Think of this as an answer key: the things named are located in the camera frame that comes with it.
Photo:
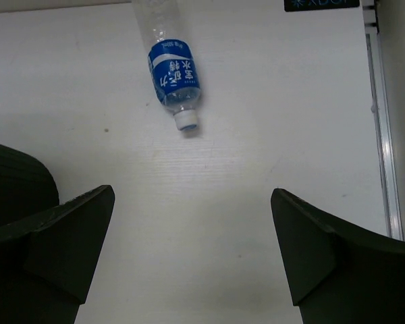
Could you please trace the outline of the blue label clear bottle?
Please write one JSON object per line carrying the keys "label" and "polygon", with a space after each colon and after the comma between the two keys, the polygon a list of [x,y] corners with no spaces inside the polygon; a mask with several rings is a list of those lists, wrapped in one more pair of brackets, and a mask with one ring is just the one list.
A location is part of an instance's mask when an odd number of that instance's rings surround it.
{"label": "blue label clear bottle", "polygon": [[177,1],[133,1],[158,101],[181,132],[198,127],[198,72]]}

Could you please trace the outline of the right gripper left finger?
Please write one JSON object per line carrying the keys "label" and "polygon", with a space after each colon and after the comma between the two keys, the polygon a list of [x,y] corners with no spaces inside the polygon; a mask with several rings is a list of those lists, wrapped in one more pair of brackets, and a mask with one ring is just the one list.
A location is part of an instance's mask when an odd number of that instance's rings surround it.
{"label": "right gripper left finger", "polygon": [[0,323],[74,323],[114,203],[113,188],[102,185],[0,226]]}

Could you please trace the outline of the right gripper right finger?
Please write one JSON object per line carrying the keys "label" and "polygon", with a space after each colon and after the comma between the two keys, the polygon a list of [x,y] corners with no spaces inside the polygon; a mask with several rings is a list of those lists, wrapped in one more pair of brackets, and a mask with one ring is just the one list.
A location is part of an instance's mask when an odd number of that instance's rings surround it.
{"label": "right gripper right finger", "polygon": [[405,242],[281,188],[273,191],[271,209],[292,302],[304,323],[405,323]]}

